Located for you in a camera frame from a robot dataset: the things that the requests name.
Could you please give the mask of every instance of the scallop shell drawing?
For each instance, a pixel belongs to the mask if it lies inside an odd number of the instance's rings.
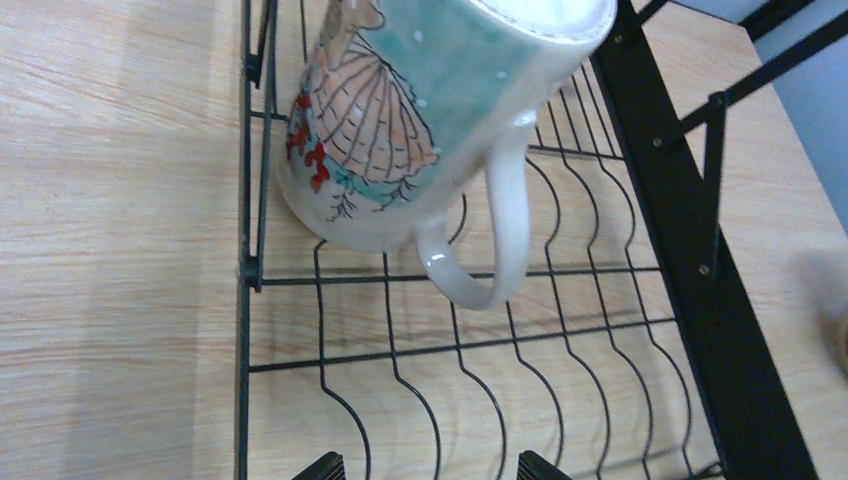
[[[331,0],[292,106],[289,159],[307,150],[316,193],[331,178],[345,187],[329,221],[352,218],[357,197],[376,201],[375,212],[409,201],[413,177],[439,160],[412,87],[359,34],[385,22],[374,0]]]

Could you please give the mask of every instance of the dish rack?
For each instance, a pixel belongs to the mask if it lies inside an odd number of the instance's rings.
[[[317,33],[313,3],[243,1],[235,478],[256,445],[275,461],[262,473],[297,480],[816,477],[718,206],[727,109],[845,35],[845,13],[678,119],[642,31],[667,2],[637,13],[621,0],[528,151],[528,190],[547,202],[531,199],[533,215],[548,222],[532,298],[469,313],[406,263],[414,255],[336,251],[269,213],[284,209],[272,162],[291,99],[277,92]],[[684,138],[701,125],[703,173]],[[467,193],[452,210],[460,250],[487,232]],[[473,276],[491,279],[491,265]],[[275,374],[288,380],[256,380]]]

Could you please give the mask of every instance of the wood grain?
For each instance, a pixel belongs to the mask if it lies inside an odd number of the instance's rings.
[[[258,3],[254,16],[258,20]],[[284,12],[298,2],[281,0]],[[305,2],[307,38],[323,2]],[[232,472],[233,361],[238,178],[240,2],[216,0],[120,5],[12,0],[0,6],[0,477],[228,478]],[[277,37],[281,108],[302,62],[300,19],[282,16]],[[683,114],[711,91],[759,64],[744,31],[669,5],[646,31],[666,84]],[[587,71],[589,83],[594,82]],[[545,145],[619,154],[607,143],[609,118],[585,97],[581,75],[552,102],[558,125],[572,116],[576,136],[540,122]],[[254,94],[262,98],[263,90]],[[579,100],[585,102],[586,114]],[[259,132],[260,124],[254,132]],[[702,132],[689,141],[702,150]],[[279,149],[279,135],[273,148]],[[731,110],[722,225],[822,478],[848,477],[834,445],[848,442],[844,375],[832,358],[830,312],[848,298],[848,242],[771,87]],[[532,268],[580,270],[626,265],[631,233],[624,165],[592,158],[531,155],[556,187],[528,167],[535,206]],[[622,181],[622,190],[615,183]],[[594,197],[590,198],[583,183]],[[455,249],[472,270],[491,268],[490,234],[478,182]],[[594,236],[598,208],[598,234]],[[317,239],[297,223],[272,188],[269,276],[312,276]],[[451,212],[452,228],[460,207]],[[636,215],[631,259],[656,259]],[[415,275],[414,252],[389,256],[393,274]],[[320,251],[327,276],[382,273],[380,256]],[[612,441],[604,478],[644,478],[641,458],[653,431],[653,478],[685,472],[684,384],[668,358],[685,357],[662,282],[637,275],[644,326],[630,274],[533,277],[490,314],[457,311],[463,342],[509,340],[561,331],[556,294],[570,331],[519,345],[522,358],[550,382],[565,419],[561,465],[591,476],[604,450],[604,402]],[[317,354],[314,285],[271,287],[252,300],[252,361],[307,360]],[[606,318],[598,292],[607,307]],[[389,289],[395,347],[451,345],[449,304],[426,281]],[[327,355],[388,351],[382,283],[324,286]],[[620,350],[617,353],[611,340]],[[643,374],[643,384],[624,356]],[[601,390],[581,360],[597,375]],[[511,343],[469,349],[465,365],[492,389],[504,413],[514,475],[526,448],[554,457],[558,430],[544,385],[518,362]],[[693,467],[714,458],[691,381]],[[492,478],[500,429],[491,401],[459,370],[454,351],[402,357],[399,372],[432,407],[442,436],[442,478]],[[428,478],[432,426],[418,399],[377,359],[327,368],[328,385],[350,402],[371,440],[372,478]],[[362,478],[362,441],[347,412],[321,392],[316,367],[251,377],[252,478],[290,478],[330,449],[345,454],[350,478]]]

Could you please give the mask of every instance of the mug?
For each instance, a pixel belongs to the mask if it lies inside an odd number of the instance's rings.
[[[413,242],[457,305],[503,303],[529,263],[524,168],[536,111],[615,14],[615,0],[329,0],[276,166],[286,203],[315,234],[352,250]],[[490,287],[459,264],[445,221],[481,170]]]

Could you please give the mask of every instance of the black dish rack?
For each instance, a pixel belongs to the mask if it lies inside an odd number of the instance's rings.
[[[314,245],[310,247],[311,264],[314,268],[307,275],[268,274],[265,257],[269,185],[272,184],[271,162],[274,160],[271,144],[274,135],[279,135],[273,133],[275,126],[284,125],[287,120],[285,114],[278,111],[278,19],[282,16],[294,18],[299,15],[299,37],[304,59],[309,37],[304,0],[299,1],[299,12],[281,8],[280,1],[283,0],[261,0],[261,5],[258,5],[261,18],[258,22],[253,17],[256,13],[252,11],[254,2],[243,1],[235,478],[243,480],[248,477],[250,378],[254,375],[298,369],[313,372],[314,381],[320,384],[323,394],[331,398],[336,405],[343,407],[356,424],[364,452],[361,462],[364,478],[373,478],[373,435],[369,437],[365,422],[356,408],[344,395],[330,386],[327,371],[335,365],[380,360],[391,361],[394,381],[414,396],[418,408],[423,409],[429,424],[432,425],[435,465],[431,462],[429,468],[432,473],[419,472],[415,477],[455,478],[446,476],[442,471],[443,445],[437,415],[431,407],[432,401],[428,401],[427,396],[421,392],[421,381],[410,381],[399,367],[406,359],[434,354],[454,355],[456,372],[476,384],[479,388],[477,392],[485,395],[483,398],[490,402],[495,414],[493,418],[496,420],[492,421],[492,425],[494,431],[499,433],[499,442],[496,443],[499,443],[500,447],[493,452],[494,466],[483,476],[473,478],[500,479],[512,478],[514,475],[519,479],[604,478],[611,468],[607,456],[614,431],[607,401],[608,394],[605,393],[605,385],[599,380],[593,367],[572,348],[577,339],[598,335],[607,339],[611,355],[617,355],[624,360],[622,365],[636,378],[641,387],[640,401],[644,402],[647,412],[647,437],[640,440],[643,444],[639,448],[641,454],[632,458],[632,461],[641,465],[639,478],[659,478],[650,465],[657,455],[652,449],[656,395],[652,395],[647,386],[647,373],[640,370],[638,362],[631,359],[616,343],[617,338],[622,338],[618,335],[635,330],[647,334],[650,348],[672,368],[685,400],[684,434],[679,443],[670,449],[685,465],[677,475],[678,478],[816,478],[801,432],[719,228],[718,206],[727,109],[844,36],[848,30],[846,13],[726,90],[709,96],[701,107],[683,119],[678,119],[642,31],[642,25],[667,2],[653,0],[637,13],[629,0],[620,0],[618,18],[605,43],[591,57],[590,62],[575,73],[571,84],[563,87],[548,104],[549,130],[553,132],[553,137],[548,135],[546,139],[537,128],[538,142],[530,146],[531,155],[527,159],[528,168],[538,173],[544,185],[550,189],[554,203],[549,207],[556,209],[556,225],[542,252],[544,255],[541,258],[544,258],[544,261],[540,263],[539,268],[531,267],[528,272],[528,278],[550,283],[552,295],[549,306],[555,308],[558,317],[554,319],[556,321],[553,323],[553,330],[533,335],[518,332],[513,318],[515,307],[508,302],[505,305],[508,322],[503,327],[506,332],[504,335],[495,339],[463,341],[460,335],[462,329],[458,326],[457,309],[451,304],[447,310],[449,318],[440,319],[451,327],[450,341],[429,344],[422,348],[399,348],[398,335],[393,329],[393,312],[398,307],[390,300],[390,291],[399,284],[426,282],[426,276],[423,274],[392,273],[391,261],[385,254],[382,256],[382,271],[372,272],[370,275],[327,273],[322,271],[322,265],[325,264],[322,262],[322,253],[326,251],[327,246],[326,242],[320,239],[315,239]],[[296,1],[286,3],[297,5]],[[286,76],[292,77],[299,74],[299,71],[285,72]],[[252,102],[252,90],[260,87],[262,106],[256,108]],[[282,100],[281,104],[284,104],[288,99]],[[554,106],[561,113],[565,113],[569,125],[558,125]],[[584,135],[581,143],[576,128],[578,124],[588,128],[588,142]],[[703,124],[706,124],[706,148],[701,174],[684,135]],[[616,141],[620,145],[619,149],[616,149]],[[255,169],[253,161],[257,159],[257,156],[252,155],[252,150],[256,147],[254,142],[260,142],[261,150],[258,156],[258,179],[252,171]],[[549,246],[560,232],[562,206],[554,182],[549,178],[547,169],[550,165],[534,161],[534,158],[531,158],[533,155],[559,160],[560,163],[554,168],[564,167],[590,200],[588,205],[592,211],[589,216],[594,215],[594,230],[587,245],[581,247],[585,249],[588,259],[585,266],[563,267],[551,259]],[[599,167],[603,175],[615,184],[618,194],[626,200],[631,225],[629,236],[619,246],[623,254],[623,262],[620,264],[607,265],[593,256],[597,252],[595,243],[598,239],[601,212],[590,183],[584,179],[579,169],[572,167],[575,162],[590,162]],[[621,172],[626,173],[617,176],[616,171],[619,168],[622,168]],[[466,225],[469,206],[465,196],[461,207],[452,242],[461,235]],[[631,257],[637,223],[640,228],[643,226],[649,235],[655,265],[637,265]],[[673,316],[654,318],[647,313],[649,308],[643,298],[646,294],[640,291],[639,277],[651,273],[661,277]],[[491,278],[492,275],[492,272],[486,269],[474,273],[477,278],[484,279]],[[606,292],[601,278],[605,275],[623,275],[622,278],[629,278],[639,307],[635,311],[636,321],[622,323],[613,319],[614,309],[604,300]],[[568,312],[567,302],[561,300],[560,297],[565,294],[558,290],[558,281],[561,278],[578,276],[585,277],[594,284],[599,300],[597,316],[603,320],[602,323],[585,328],[575,327],[574,318]],[[387,345],[375,352],[328,355],[325,340],[326,291],[330,287],[353,289],[354,286],[369,286],[377,295],[385,296],[385,318],[375,319],[375,322],[387,323]],[[272,287],[276,291],[285,288],[310,289],[317,303],[313,320],[318,330],[318,345],[311,346],[317,350],[317,356],[291,361],[251,362],[251,304],[265,287]],[[275,295],[275,291],[272,290],[268,295]],[[274,321],[287,321],[285,312]],[[654,329],[661,328],[664,324],[676,324],[686,360],[679,358],[683,355],[677,355],[678,358],[675,358],[662,342],[655,339]],[[564,418],[562,395],[557,393],[557,389],[534,365],[533,360],[528,359],[527,352],[531,351],[532,345],[539,345],[543,341],[564,341],[566,350],[563,355],[567,355],[569,361],[580,365],[583,375],[588,375],[587,378],[591,379],[591,384],[597,389],[601,400],[603,414],[599,422],[603,427],[603,438],[600,442],[602,448],[593,460],[593,468],[588,470],[575,472],[567,459],[563,459],[570,420]],[[513,347],[515,359],[531,378],[535,377],[533,388],[543,388],[547,392],[557,420],[557,424],[552,427],[554,435],[552,446],[548,449],[549,458],[544,458],[545,455],[539,452],[526,450],[518,455],[517,472],[506,470],[510,433],[497,395],[464,361],[464,354],[467,352],[499,346]],[[689,369],[697,391],[690,391],[687,386],[685,377],[689,375]],[[687,451],[693,429],[693,409],[698,405],[702,405],[708,423],[715,447],[715,459],[693,465]],[[308,467],[288,465],[285,450],[279,451],[278,458],[281,464],[287,465],[286,468],[294,468],[296,471],[305,468],[294,477],[297,480],[345,478],[345,461],[342,455],[333,449],[333,445],[328,445],[328,453]]]

